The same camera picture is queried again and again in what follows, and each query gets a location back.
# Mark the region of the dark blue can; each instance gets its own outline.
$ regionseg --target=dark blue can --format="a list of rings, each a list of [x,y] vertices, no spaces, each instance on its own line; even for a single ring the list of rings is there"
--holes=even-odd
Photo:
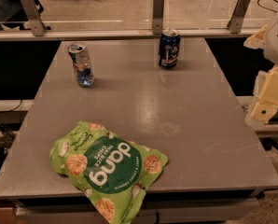
[[[159,60],[160,67],[171,69],[176,66],[180,45],[180,34],[177,30],[165,30],[160,36]]]

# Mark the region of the chip bag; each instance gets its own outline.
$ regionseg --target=chip bag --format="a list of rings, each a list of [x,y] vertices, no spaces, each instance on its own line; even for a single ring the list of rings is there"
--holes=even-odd
[[[49,157],[55,171],[68,175],[111,224],[131,223],[168,161],[156,149],[85,121],[57,140]]]

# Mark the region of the aluminum can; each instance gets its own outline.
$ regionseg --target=aluminum can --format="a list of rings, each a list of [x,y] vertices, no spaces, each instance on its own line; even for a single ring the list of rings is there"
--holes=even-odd
[[[176,66],[180,45],[180,34],[177,30],[165,30],[160,36],[159,60],[160,67],[171,69]]]
[[[94,74],[86,46],[83,43],[74,42],[67,48],[67,51],[73,60],[77,84],[84,88],[91,86],[94,82]]]

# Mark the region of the desk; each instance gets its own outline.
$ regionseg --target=desk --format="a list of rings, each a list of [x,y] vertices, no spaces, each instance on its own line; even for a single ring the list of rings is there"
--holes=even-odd
[[[76,84],[70,43],[60,45],[0,172],[0,199],[18,201],[17,215],[35,205],[84,202],[49,162],[55,140],[80,120],[168,156],[133,223],[142,223],[140,217],[154,223],[155,210],[161,223],[240,218],[257,206],[257,193],[278,187],[278,174],[244,124],[204,39],[183,38],[173,70],[157,65],[158,39],[86,41],[96,77],[89,89]]]

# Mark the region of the metal frame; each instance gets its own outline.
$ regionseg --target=metal frame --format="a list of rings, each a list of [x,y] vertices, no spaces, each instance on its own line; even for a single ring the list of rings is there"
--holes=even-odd
[[[154,35],[161,34],[163,29],[164,3],[165,0],[153,0],[152,29]]]
[[[239,34],[231,34],[228,29],[199,29],[178,30],[182,37],[205,37],[205,38],[231,38],[248,37],[258,31],[258,28],[242,29]],[[128,39],[159,37],[152,30],[116,30],[116,31],[51,31],[47,30],[41,36],[35,36],[31,31],[0,31],[0,41],[49,41],[49,40],[97,40],[97,39]]]
[[[21,4],[28,18],[28,22],[30,23],[33,35],[44,35],[46,28],[44,26],[44,23],[40,19],[39,13],[35,6],[35,1],[21,0]]]
[[[232,17],[227,25],[232,34],[238,34],[243,27],[243,18],[249,7],[251,0],[238,0],[234,8]]]

